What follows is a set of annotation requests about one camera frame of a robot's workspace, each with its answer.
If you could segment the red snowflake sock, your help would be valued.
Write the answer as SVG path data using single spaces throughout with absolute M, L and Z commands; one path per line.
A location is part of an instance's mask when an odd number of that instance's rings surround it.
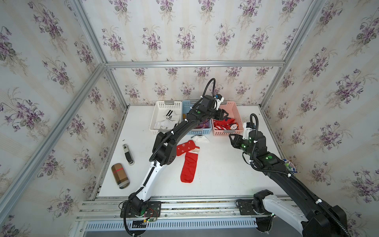
M 234 118 L 227 118 L 225 120 L 214 120 L 213 127 L 215 128 L 215 130 L 238 130 L 239 128 Z
M 196 144 L 192 140 L 179 144 L 177 145 L 177 148 L 176 148 L 176 156 L 181 156 L 189 151 L 194 150 L 195 148 L 196 148 Z

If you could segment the purple striped sock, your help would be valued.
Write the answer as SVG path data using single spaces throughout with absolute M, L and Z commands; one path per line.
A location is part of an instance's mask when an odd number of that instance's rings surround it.
M 209 123 L 202 123 L 198 125 L 195 129 L 208 129 L 208 128 L 210 128 Z

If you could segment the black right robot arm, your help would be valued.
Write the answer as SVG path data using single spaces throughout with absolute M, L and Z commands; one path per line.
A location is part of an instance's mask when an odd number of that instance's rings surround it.
M 303 237 L 349 237 L 345 211 L 317 196 L 288 169 L 284 160 L 268 151 L 255 113 L 250 115 L 245 129 L 246 136 L 229 135 L 232 147 L 241 150 L 243 160 L 279 185 L 297 206 L 294 208 L 278 200 L 273 192 L 262 190 L 254 195 L 250 208 L 258 215 L 279 217 Z

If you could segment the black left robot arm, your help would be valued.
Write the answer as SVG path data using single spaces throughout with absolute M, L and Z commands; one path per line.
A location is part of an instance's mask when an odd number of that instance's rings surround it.
M 186 119 L 166 133 L 156 136 L 152 155 L 149 158 L 150 167 L 139 189 L 131 193 L 127 201 L 122 203 L 120 217 L 141 217 L 148 209 L 151 192 L 160 173 L 170 165 L 177 156 L 177 145 L 188 132 L 200 124 L 212 119 L 223 120 L 229 114 L 220 108 L 224 98 L 215 93 L 216 79 L 212 78 L 206 85 L 200 99 L 195 102 L 187 113 Z

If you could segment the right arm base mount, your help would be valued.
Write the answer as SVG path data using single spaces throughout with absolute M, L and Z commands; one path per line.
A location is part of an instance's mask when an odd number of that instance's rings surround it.
M 273 217 L 274 213 L 267 211 L 258 199 L 237 199 L 235 202 L 240 215 L 259 215 Z

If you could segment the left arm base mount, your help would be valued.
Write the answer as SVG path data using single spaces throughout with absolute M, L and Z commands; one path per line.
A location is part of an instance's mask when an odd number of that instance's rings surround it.
M 148 201 L 140 206 L 134 206 L 130 202 L 122 202 L 119 207 L 121 208 L 120 218 L 158 218 L 161 213 L 160 201 Z

